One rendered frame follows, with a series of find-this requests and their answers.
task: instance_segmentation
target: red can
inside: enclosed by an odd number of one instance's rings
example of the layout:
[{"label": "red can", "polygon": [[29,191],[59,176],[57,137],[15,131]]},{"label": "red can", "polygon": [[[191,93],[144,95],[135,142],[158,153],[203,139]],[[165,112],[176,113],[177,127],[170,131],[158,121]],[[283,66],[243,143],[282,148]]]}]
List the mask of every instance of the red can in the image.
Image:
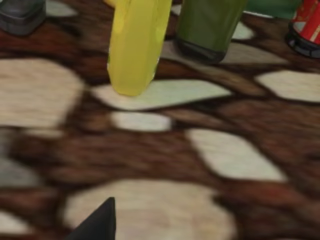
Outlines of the red can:
[{"label": "red can", "polygon": [[285,40],[297,53],[320,58],[320,0],[303,0],[289,24]]}]

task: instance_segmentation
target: yellow bottle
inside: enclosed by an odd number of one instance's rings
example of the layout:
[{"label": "yellow bottle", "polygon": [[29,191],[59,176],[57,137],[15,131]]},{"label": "yellow bottle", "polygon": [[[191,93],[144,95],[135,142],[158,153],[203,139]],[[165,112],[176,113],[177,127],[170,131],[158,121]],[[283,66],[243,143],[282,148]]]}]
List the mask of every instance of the yellow bottle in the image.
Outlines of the yellow bottle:
[{"label": "yellow bottle", "polygon": [[107,69],[116,92],[141,94],[154,78],[172,0],[108,0],[115,4]]}]

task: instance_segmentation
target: stone-patterned surface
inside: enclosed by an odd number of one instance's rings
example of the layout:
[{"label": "stone-patterned surface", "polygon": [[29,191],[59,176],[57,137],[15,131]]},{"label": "stone-patterned surface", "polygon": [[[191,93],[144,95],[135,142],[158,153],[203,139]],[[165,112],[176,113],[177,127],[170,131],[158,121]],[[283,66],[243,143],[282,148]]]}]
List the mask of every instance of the stone-patterned surface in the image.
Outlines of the stone-patterned surface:
[{"label": "stone-patterned surface", "polygon": [[154,84],[134,100],[108,86],[102,0],[51,0],[33,35],[0,32],[0,109],[14,114],[0,126],[0,240],[63,240],[110,195],[119,239],[320,239],[319,61],[283,43],[287,21],[251,14],[221,64],[183,59],[173,2]]}]

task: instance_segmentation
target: green bottle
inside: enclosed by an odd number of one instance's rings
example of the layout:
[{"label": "green bottle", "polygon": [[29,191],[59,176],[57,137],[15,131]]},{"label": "green bottle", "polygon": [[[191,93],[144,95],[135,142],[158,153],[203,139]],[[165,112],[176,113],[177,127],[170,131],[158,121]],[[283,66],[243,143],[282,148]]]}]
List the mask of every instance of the green bottle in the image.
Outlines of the green bottle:
[{"label": "green bottle", "polygon": [[276,18],[292,19],[302,0],[248,0],[245,10]]},{"label": "green bottle", "polygon": [[248,0],[184,0],[175,46],[185,57],[217,64],[230,41]]}]

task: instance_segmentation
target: black can base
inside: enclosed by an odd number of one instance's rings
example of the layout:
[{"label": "black can base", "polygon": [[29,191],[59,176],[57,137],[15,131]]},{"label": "black can base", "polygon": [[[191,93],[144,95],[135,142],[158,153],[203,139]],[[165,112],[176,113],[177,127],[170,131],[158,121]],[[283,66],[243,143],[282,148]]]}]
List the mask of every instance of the black can base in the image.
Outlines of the black can base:
[{"label": "black can base", "polygon": [[193,43],[176,38],[174,45],[184,57],[195,60],[202,64],[214,65],[220,63],[226,56],[225,52],[213,51]]},{"label": "black can base", "polygon": [[300,55],[308,58],[320,59],[320,45],[302,38],[292,26],[289,26],[289,33],[285,36],[286,44]]},{"label": "black can base", "polygon": [[3,0],[0,3],[0,28],[12,35],[27,36],[46,19],[45,0]]}]

